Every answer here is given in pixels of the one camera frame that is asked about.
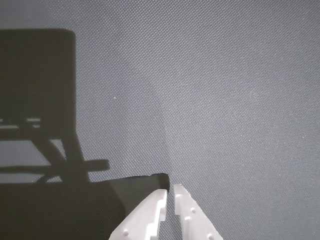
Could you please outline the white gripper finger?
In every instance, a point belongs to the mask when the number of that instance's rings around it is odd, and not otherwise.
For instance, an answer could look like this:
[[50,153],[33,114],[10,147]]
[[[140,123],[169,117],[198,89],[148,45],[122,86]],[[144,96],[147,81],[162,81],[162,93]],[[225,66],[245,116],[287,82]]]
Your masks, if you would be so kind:
[[174,212],[180,218],[183,240],[222,240],[212,222],[181,184],[174,184]]
[[166,189],[157,189],[113,230],[110,240],[157,240],[161,222],[166,220]]

